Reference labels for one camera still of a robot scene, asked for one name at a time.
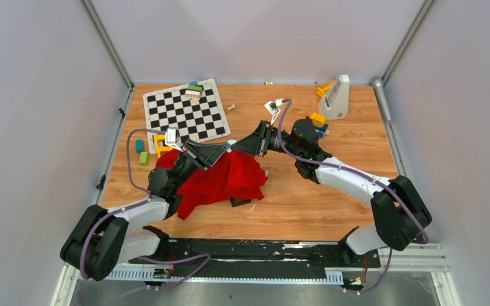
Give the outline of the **red garment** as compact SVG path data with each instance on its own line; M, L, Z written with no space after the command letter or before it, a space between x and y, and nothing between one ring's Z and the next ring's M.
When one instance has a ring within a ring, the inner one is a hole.
M262 200L261 187L266 181L265 170L253 156L234 150L226 152L213 167L196 170L178 189L182 200L177 216L185 220L197 206L230 198Z

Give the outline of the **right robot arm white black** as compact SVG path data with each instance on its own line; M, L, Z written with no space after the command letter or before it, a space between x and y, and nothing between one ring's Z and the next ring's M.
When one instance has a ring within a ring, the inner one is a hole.
M347 266L355 266L375 249L403 251L418 237L423 244L429 241L425 228L432 216L412 181L404 175L374 176L343 163L321 148L309 119L297 120L290 133L263 120L231 149L252 156L264 156L270 150L288 154L304 179L334 187L371 207L373 223L358 226L342 238L339 257Z

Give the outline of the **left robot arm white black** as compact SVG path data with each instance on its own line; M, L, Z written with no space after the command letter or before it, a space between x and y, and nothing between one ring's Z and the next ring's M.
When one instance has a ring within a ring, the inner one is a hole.
M154 168L148 175L147 197L114 208L91 205L83 213L60 251L60 258L88 279L103 280L114 267L147 256L165 262L167 235L153 222L173 216L181 204L178 190L197 170L208 170L228 152L229 143L182 144L170 169Z

